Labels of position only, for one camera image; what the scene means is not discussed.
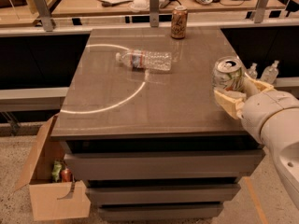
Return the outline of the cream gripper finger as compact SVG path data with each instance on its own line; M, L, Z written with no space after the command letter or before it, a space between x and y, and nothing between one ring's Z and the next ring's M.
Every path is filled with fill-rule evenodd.
M246 101L246 94L240 91L227 91L224 89L215 89L214 97L219 106L233 119L240 119L242 108Z
M245 77L243 82L243 92L247 97L256 95L261 92L273 91L275 88L273 85L268 84L260 80L256 80L250 77Z

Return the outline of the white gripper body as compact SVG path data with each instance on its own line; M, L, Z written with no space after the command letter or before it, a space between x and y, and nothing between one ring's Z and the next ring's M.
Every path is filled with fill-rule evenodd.
M245 102L241 123L243 128L259 143L264 124L277 113L298 108L299 100L285 91L266 91L250 96Z

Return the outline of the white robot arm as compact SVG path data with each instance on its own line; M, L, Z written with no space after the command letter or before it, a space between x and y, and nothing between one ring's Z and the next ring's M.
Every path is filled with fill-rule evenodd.
M214 88L216 102L272 155L278 176L299 208L299 100L250 77L240 91Z

